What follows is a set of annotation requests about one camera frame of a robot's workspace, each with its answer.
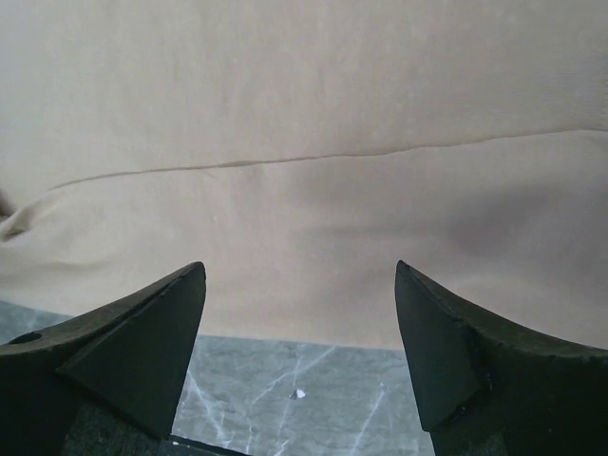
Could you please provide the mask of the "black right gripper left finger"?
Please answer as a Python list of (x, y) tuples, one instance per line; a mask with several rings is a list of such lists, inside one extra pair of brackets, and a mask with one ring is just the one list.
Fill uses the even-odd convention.
[(1, 347), (5, 455), (155, 455), (169, 437), (202, 316), (205, 269)]

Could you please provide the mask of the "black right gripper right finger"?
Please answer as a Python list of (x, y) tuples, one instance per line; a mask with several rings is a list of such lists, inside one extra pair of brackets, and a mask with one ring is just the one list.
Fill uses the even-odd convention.
[(405, 262), (394, 292), (421, 426), (436, 454), (606, 453), (606, 350), (528, 329)]

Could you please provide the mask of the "beige t shirt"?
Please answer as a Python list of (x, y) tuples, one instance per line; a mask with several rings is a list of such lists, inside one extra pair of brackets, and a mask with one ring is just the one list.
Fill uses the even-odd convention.
[(397, 348), (404, 261), (607, 344), (603, 1), (5, 1), (1, 296), (185, 264), (207, 334)]

